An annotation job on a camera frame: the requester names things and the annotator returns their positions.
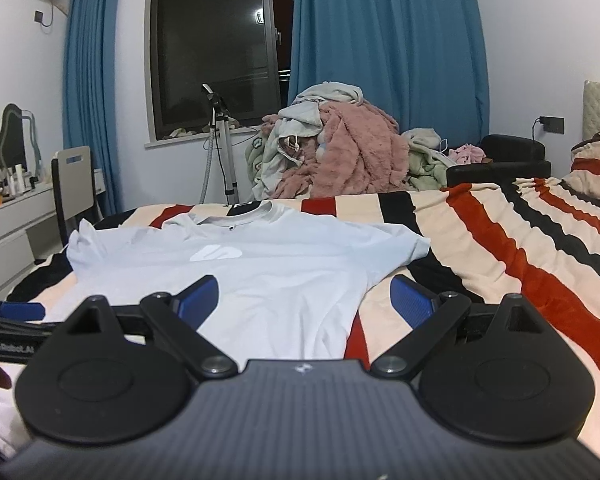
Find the white t-shirt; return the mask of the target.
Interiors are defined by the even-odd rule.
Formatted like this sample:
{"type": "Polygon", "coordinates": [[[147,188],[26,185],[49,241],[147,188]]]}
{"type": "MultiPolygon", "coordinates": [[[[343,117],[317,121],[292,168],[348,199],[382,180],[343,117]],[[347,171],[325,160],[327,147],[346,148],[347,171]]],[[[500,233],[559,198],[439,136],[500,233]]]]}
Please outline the white t-shirt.
{"type": "Polygon", "coordinates": [[[425,257],[429,246],[406,226],[347,222],[278,203],[235,217],[178,214],[159,229],[98,230],[82,222],[67,248],[76,284],[46,318],[65,320],[91,295],[136,304],[211,275],[219,303],[199,333],[238,365],[339,359],[366,292],[425,257]]]}

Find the light green clothes pile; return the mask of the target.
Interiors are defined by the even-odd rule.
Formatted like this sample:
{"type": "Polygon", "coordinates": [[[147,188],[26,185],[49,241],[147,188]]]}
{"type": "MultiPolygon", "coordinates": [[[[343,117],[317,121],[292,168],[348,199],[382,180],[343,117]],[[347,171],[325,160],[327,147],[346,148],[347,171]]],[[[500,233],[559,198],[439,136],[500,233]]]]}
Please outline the light green clothes pile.
{"type": "Polygon", "coordinates": [[[408,169],[404,179],[411,191],[442,190],[448,186],[446,173],[456,165],[444,151],[448,147],[436,130],[414,128],[401,134],[408,144],[408,169]]]}

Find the grey white clothes pile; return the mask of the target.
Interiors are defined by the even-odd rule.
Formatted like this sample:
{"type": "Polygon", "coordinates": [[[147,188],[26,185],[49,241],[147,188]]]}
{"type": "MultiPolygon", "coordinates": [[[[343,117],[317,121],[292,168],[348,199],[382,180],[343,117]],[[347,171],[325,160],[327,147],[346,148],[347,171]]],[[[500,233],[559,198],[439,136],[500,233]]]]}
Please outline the grey white clothes pile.
{"type": "Polygon", "coordinates": [[[324,130],[320,106],[337,102],[362,104],[360,87],[324,81],[303,90],[292,103],[276,114],[262,118],[260,131],[246,147],[248,176],[255,200],[271,198],[283,174],[304,163],[302,141],[316,141],[324,130]]]}

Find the white dresser with drawers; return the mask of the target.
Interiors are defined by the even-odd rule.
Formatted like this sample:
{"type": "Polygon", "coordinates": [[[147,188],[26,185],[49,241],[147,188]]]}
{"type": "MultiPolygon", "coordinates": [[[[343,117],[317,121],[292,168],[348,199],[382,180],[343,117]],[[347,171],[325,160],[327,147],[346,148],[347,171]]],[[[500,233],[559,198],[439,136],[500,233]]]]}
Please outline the white dresser with drawers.
{"type": "Polygon", "coordinates": [[[0,206],[0,299],[33,269],[62,248],[50,184],[0,206]]]}

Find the white cosmetic bottles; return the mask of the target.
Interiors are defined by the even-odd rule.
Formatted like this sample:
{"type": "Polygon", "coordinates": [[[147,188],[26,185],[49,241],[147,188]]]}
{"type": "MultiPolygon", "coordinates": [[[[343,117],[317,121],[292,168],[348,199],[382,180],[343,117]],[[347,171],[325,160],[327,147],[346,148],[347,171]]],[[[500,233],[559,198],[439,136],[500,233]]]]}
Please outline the white cosmetic bottles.
{"type": "Polygon", "coordinates": [[[38,184],[38,179],[24,168],[23,164],[17,164],[6,169],[6,183],[8,194],[18,197],[33,191],[38,184]]]}

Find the striped red black cream blanket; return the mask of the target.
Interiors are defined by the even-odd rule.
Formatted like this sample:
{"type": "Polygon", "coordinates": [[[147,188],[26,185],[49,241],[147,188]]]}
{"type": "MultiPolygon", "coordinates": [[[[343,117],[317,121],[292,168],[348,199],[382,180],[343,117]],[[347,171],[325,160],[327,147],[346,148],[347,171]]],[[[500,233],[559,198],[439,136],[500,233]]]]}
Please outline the striped red black cream blanket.
{"type": "MultiPolygon", "coordinates": [[[[485,304],[519,292],[577,353],[595,382],[580,440],[600,456],[600,200],[556,179],[461,184],[449,191],[282,200],[310,214],[360,223],[404,224],[428,237],[429,255],[367,293],[344,357],[366,367],[411,331],[391,307],[389,283],[403,274],[432,292],[452,290],[485,304]]],[[[76,277],[63,253],[49,256],[7,296],[50,313],[76,277]]]]}

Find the black and white chair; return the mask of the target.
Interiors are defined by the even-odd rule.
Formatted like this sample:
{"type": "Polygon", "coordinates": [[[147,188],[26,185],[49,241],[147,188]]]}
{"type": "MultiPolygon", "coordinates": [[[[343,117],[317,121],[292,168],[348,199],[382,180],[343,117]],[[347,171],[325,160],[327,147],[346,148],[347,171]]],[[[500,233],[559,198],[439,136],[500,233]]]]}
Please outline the black and white chair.
{"type": "Polygon", "coordinates": [[[58,231],[61,244],[66,246],[75,224],[84,218],[92,223],[102,218],[91,149],[78,146],[57,152],[50,162],[50,171],[58,231]]]}

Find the small pink garment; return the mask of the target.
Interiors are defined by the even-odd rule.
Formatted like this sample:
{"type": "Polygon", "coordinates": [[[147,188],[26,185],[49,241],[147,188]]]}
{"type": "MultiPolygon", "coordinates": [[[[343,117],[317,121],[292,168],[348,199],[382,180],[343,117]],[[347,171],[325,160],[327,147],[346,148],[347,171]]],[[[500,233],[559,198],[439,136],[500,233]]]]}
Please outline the small pink garment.
{"type": "Polygon", "coordinates": [[[486,153],[477,145],[464,144],[459,148],[450,148],[448,157],[457,165],[471,165],[483,162],[486,153]]]}

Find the wavy vanity mirror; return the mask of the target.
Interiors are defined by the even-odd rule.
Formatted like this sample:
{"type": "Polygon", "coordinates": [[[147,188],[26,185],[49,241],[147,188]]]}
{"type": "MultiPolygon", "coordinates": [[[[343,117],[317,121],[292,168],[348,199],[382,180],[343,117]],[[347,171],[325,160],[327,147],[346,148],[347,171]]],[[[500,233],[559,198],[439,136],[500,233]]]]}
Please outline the wavy vanity mirror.
{"type": "Polygon", "coordinates": [[[30,110],[22,110],[14,103],[5,106],[0,128],[0,170],[20,164],[32,177],[42,179],[44,165],[35,117],[30,110]]]}

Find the pink fluffy blanket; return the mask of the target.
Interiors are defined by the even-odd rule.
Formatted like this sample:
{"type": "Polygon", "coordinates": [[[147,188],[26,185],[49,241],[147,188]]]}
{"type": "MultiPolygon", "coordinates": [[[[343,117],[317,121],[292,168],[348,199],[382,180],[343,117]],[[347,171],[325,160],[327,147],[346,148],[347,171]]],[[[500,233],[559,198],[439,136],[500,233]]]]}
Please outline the pink fluffy blanket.
{"type": "Polygon", "coordinates": [[[322,131],[283,143],[283,159],[290,166],[266,196],[320,198],[404,190],[408,143],[390,115],[366,101],[327,101],[317,110],[322,131]]]}

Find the left blue curtain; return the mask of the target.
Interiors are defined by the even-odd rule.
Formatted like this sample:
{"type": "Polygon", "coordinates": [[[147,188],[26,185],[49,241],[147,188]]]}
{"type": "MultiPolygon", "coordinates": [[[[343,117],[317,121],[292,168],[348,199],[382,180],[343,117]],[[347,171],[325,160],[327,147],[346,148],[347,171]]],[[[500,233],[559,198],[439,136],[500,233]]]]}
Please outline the left blue curtain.
{"type": "Polygon", "coordinates": [[[71,0],[62,83],[65,148],[86,145],[106,186],[105,214],[122,209],[114,96],[118,0],[71,0]]]}

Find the blue curtain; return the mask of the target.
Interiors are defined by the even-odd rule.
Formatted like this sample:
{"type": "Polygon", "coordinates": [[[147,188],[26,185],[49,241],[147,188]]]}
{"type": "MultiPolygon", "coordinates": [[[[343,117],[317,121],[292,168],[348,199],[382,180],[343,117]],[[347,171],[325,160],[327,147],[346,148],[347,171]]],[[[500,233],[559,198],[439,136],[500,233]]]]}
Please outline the blue curtain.
{"type": "Polygon", "coordinates": [[[477,0],[294,0],[288,96],[353,84],[401,129],[453,145],[489,132],[486,45],[477,0]]]}
{"type": "Polygon", "coordinates": [[[114,96],[118,0],[71,0],[62,83],[65,148],[86,145],[106,186],[105,214],[122,209],[114,96]]]}

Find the silver tripod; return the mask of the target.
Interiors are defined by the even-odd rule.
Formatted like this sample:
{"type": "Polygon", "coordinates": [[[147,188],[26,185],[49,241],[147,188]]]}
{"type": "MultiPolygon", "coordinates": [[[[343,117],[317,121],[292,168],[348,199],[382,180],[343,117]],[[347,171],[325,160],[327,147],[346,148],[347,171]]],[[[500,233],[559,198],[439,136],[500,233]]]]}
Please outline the silver tripod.
{"type": "Polygon", "coordinates": [[[235,171],[233,145],[230,140],[230,112],[218,92],[215,92],[205,82],[201,91],[207,98],[210,108],[210,122],[208,132],[208,153],[204,164],[204,177],[202,178],[199,203],[206,200],[211,177],[213,151],[218,152],[218,162],[226,202],[230,205],[239,203],[238,183],[235,171]]]}

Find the striped pillow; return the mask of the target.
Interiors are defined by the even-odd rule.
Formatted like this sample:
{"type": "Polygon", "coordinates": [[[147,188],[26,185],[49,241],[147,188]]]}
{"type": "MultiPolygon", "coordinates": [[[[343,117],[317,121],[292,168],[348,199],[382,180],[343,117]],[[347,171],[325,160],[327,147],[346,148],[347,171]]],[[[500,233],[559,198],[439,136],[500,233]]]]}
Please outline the striped pillow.
{"type": "Polygon", "coordinates": [[[571,171],[564,181],[576,192],[600,200],[600,132],[571,149],[571,171]]]}

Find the right blue curtain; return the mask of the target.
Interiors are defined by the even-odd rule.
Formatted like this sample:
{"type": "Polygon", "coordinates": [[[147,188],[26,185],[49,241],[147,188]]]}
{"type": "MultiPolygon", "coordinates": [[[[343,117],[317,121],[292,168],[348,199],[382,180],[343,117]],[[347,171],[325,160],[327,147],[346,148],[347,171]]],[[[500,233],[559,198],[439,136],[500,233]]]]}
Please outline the right blue curtain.
{"type": "Polygon", "coordinates": [[[401,129],[453,145],[489,132],[486,45],[477,0],[294,0],[288,96],[353,84],[401,129]]]}

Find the dark window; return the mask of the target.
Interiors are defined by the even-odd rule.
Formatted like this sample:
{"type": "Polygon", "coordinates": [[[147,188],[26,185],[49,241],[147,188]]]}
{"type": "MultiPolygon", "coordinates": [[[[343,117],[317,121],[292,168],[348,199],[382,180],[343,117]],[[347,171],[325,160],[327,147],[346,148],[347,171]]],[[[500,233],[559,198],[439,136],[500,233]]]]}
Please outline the dark window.
{"type": "Polygon", "coordinates": [[[149,0],[148,55],[155,136],[210,122],[209,86],[239,125],[288,100],[294,0],[149,0]]]}

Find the black wall socket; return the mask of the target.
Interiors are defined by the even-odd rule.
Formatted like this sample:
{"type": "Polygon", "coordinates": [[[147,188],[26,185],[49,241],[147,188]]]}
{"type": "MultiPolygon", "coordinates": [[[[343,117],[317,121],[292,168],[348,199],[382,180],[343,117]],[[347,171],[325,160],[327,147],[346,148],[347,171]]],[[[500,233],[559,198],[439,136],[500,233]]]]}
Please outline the black wall socket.
{"type": "Polygon", "coordinates": [[[556,116],[541,116],[540,125],[546,133],[564,134],[566,131],[565,118],[556,116]]]}

